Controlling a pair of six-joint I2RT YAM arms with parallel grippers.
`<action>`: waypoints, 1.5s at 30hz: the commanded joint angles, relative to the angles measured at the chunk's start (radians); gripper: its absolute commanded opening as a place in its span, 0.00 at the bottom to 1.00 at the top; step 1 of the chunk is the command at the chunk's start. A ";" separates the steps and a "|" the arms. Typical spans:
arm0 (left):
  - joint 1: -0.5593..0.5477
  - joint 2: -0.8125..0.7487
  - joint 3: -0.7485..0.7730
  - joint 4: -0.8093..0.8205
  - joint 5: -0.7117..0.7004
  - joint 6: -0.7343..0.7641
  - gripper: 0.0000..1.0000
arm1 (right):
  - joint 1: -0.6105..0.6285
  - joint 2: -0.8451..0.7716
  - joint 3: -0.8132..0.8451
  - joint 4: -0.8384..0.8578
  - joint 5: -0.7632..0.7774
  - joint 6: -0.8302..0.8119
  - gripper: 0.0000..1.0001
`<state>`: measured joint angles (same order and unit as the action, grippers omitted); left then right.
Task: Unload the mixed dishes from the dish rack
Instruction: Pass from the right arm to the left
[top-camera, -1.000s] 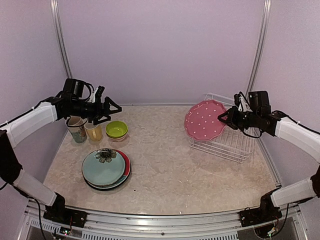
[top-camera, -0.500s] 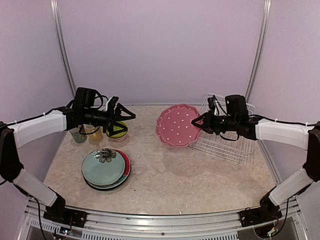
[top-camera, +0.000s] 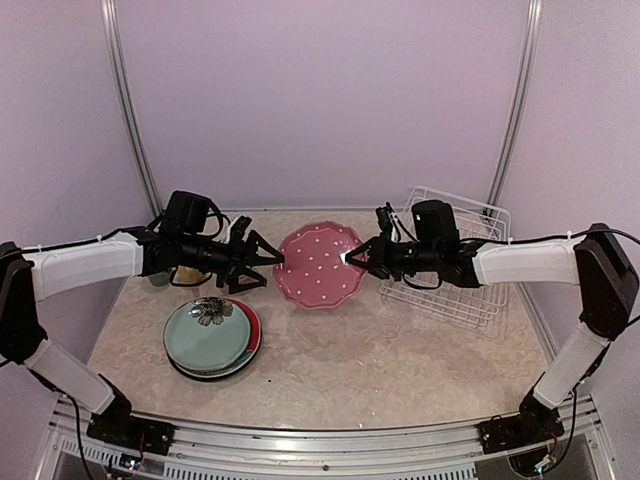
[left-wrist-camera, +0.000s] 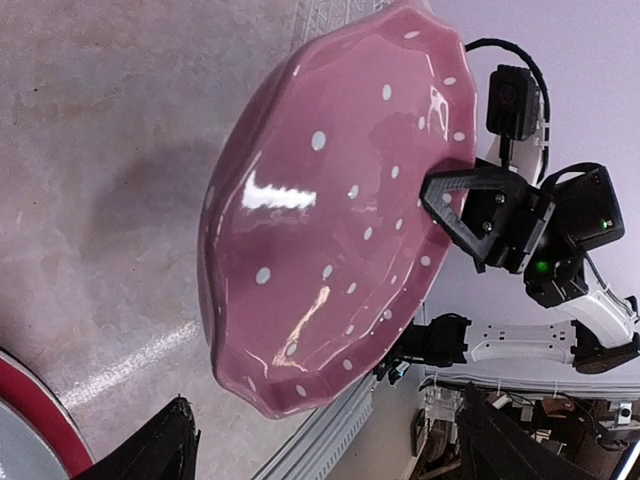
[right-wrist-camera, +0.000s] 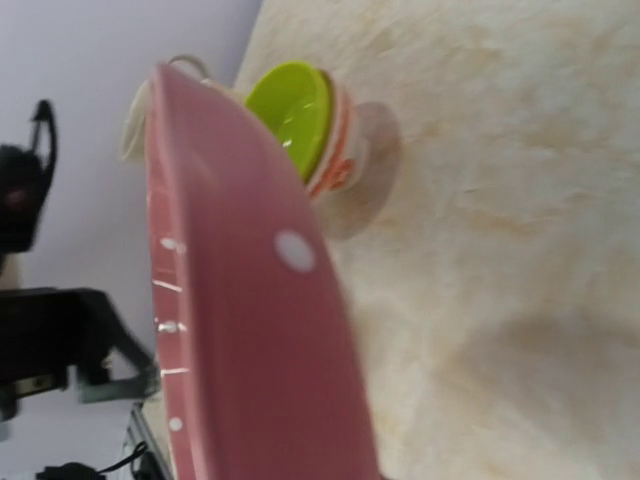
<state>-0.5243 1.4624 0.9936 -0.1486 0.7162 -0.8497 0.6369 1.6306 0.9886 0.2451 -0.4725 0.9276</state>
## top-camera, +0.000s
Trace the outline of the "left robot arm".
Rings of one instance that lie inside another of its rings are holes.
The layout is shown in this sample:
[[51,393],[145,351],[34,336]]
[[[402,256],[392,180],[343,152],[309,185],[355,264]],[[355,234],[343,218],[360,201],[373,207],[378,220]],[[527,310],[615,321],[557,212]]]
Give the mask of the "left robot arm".
[[219,288],[241,293],[266,285],[260,266],[284,255],[250,229],[231,221],[209,198],[174,191],[148,226],[53,246],[1,246],[1,356],[44,379],[87,410],[121,445],[140,434],[130,403],[115,386],[48,337],[37,305],[54,295],[114,279],[149,277],[178,267],[211,275]]

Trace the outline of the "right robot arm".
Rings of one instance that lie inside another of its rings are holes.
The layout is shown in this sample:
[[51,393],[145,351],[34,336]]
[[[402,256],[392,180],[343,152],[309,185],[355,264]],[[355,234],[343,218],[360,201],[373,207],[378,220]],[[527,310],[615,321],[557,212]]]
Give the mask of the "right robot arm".
[[425,200],[411,208],[414,229],[403,242],[402,223],[390,205],[376,211],[379,235],[346,253],[346,263],[370,275],[402,281],[433,272],[439,283],[478,289],[507,283],[562,283],[579,288],[582,311],[551,366],[530,393],[534,403],[513,419],[511,433],[523,444],[535,442],[551,424],[549,412],[587,378],[627,328],[639,275],[619,243],[623,232],[594,224],[578,233],[526,240],[461,237],[452,207]]

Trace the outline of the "pale yellow mug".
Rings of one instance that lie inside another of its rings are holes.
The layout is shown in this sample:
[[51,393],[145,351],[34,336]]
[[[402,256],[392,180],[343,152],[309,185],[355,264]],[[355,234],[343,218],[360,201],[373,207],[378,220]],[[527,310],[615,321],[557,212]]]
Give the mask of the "pale yellow mug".
[[173,282],[181,286],[193,286],[202,282],[206,275],[197,269],[180,266],[175,270]]

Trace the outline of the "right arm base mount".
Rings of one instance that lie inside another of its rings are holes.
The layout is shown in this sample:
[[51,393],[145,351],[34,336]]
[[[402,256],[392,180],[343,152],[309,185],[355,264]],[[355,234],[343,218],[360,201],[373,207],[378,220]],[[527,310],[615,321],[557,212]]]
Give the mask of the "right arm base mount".
[[530,390],[516,414],[496,415],[477,425],[484,454],[533,445],[565,433],[558,408],[548,408]]

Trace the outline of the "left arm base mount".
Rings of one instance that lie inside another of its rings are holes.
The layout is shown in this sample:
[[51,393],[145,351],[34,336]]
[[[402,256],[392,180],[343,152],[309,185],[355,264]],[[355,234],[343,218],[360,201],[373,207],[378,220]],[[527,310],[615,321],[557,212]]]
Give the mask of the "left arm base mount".
[[92,413],[87,436],[139,453],[167,456],[175,427],[164,421],[132,414],[132,404],[116,387],[111,386],[114,399],[100,413]]

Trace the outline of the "pink dotted plate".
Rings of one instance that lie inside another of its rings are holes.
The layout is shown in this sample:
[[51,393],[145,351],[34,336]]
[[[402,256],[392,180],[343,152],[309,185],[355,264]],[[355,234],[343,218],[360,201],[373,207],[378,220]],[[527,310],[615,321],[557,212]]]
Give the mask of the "pink dotted plate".
[[298,307],[336,308],[361,289],[365,271],[346,262],[346,254],[361,245],[346,225],[329,220],[304,225],[281,242],[284,262],[273,268],[273,280]]

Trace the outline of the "light teal flower plate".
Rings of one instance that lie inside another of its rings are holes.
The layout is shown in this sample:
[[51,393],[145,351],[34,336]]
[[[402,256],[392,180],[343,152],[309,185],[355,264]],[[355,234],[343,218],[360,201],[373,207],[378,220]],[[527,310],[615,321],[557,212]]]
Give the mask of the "light teal flower plate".
[[168,358],[186,371],[210,373],[229,367],[247,350],[248,314],[235,302],[202,297],[177,308],[163,331]]

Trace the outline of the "teal floral mug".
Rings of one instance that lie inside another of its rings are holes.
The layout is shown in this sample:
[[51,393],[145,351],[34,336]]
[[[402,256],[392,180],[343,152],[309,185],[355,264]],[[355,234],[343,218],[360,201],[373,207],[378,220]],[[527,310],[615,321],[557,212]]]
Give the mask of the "teal floral mug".
[[156,273],[148,276],[147,279],[151,285],[160,288],[170,283],[170,274],[168,272]]

